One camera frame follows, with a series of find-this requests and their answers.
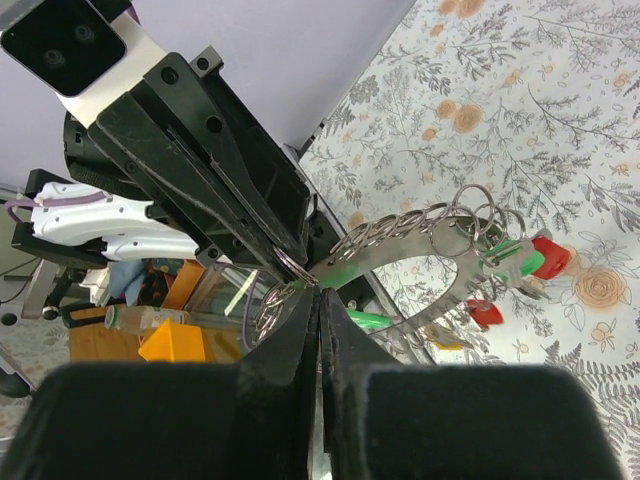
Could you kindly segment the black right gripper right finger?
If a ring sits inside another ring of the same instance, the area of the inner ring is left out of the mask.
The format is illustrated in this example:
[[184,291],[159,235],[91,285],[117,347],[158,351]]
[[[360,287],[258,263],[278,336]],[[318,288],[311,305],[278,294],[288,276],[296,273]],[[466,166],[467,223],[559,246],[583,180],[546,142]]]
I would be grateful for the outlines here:
[[405,365],[319,307],[326,450],[336,479],[618,479],[595,409],[546,366]]

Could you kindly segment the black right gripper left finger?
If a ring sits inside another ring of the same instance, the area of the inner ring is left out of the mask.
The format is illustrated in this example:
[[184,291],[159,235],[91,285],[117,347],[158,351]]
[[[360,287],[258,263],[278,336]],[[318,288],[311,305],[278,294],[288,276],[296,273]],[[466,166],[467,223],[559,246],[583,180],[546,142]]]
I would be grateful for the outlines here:
[[71,363],[41,384],[5,479],[306,479],[320,292],[241,360]]

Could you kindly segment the green key tag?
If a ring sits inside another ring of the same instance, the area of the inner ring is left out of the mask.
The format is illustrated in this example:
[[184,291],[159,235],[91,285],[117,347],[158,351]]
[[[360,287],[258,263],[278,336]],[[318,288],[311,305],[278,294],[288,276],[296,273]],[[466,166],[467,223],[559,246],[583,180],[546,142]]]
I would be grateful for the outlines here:
[[376,300],[376,296],[370,285],[362,278],[353,280],[341,288],[334,288],[326,282],[318,281],[316,284],[308,284],[302,280],[286,285],[280,292],[282,310],[279,320],[282,324],[288,323],[292,318],[293,311],[304,292],[315,287],[321,293],[325,290],[334,291],[349,318],[362,329],[380,330],[391,324],[390,318],[385,314],[366,311],[366,307]]

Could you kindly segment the large keyring with many rings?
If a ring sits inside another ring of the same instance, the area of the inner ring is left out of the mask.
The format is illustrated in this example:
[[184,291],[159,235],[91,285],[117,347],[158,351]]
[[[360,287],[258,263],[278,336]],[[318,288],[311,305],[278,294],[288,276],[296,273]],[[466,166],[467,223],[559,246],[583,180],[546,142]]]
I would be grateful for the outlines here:
[[508,291],[544,298],[539,281],[557,277],[571,254],[542,229],[531,233],[519,211],[502,207],[490,191],[468,184],[449,201],[362,223],[333,246],[327,258],[304,268],[285,253],[281,260],[295,280],[263,297],[253,341],[281,324],[280,292],[296,281],[334,288],[362,278],[389,288],[388,327],[365,330],[378,338],[397,336],[430,350],[487,352],[482,333],[503,323],[497,305]]

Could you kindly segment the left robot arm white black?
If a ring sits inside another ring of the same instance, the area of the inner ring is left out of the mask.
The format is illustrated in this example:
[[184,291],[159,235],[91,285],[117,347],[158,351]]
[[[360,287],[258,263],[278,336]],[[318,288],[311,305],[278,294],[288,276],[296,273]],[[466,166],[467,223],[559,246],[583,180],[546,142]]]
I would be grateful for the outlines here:
[[28,178],[15,246],[69,266],[149,258],[292,278],[308,260],[311,194],[208,56],[162,55],[96,119],[68,115],[70,179]]

